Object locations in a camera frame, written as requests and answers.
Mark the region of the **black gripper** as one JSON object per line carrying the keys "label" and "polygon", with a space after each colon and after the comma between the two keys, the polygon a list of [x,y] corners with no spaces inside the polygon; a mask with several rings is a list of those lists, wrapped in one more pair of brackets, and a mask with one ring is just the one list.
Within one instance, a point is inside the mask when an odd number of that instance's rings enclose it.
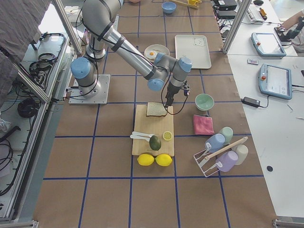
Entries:
{"label": "black gripper", "polygon": [[183,91],[184,96],[188,97],[190,94],[190,85],[187,80],[182,82],[181,86],[175,86],[171,82],[167,86],[167,94],[165,96],[166,103],[165,106],[171,106],[174,101],[174,95],[177,94],[180,90]]}

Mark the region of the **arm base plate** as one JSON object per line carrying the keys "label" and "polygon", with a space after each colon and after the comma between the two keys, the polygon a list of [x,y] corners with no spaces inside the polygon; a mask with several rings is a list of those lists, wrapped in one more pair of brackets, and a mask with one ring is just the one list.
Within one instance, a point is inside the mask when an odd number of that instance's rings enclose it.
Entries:
{"label": "arm base plate", "polygon": [[107,103],[110,84],[109,74],[91,74],[85,78],[75,78],[70,95],[70,105],[105,105]]}

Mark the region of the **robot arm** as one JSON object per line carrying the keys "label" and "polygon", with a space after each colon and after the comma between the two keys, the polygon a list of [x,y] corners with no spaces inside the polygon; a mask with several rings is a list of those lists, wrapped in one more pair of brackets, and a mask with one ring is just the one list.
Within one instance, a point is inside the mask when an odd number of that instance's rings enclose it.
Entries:
{"label": "robot arm", "polygon": [[122,0],[86,0],[82,6],[82,22],[91,33],[86,47],[87,57],[79,57],[71,63],[71,71],[78,83],[80,97],[88,100],[101,93],[101,83],[95,74],[97,60],[105,57],[104,46],[120,55],[147,81],[153,91],[167,89],[165,106],[171,106],[174,95],[183,90],[189,95],[186,77],[192,68],[187,57],[175,59],[162,52],[154,62],[142,55],[122,34],[114,28],[116,14],[123,6]]}

